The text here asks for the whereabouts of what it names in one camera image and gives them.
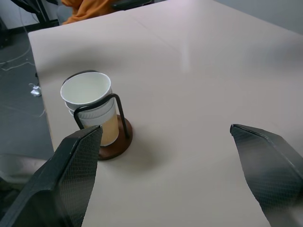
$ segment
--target beige tabletop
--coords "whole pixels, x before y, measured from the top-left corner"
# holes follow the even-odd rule
[[[269,227],[232,123],[303,147],[303,38],[211,0],[170,0],[30,33],[53,147],[77,130],[60,97],[112,80],[134,140],[99,162],[84,227]]]

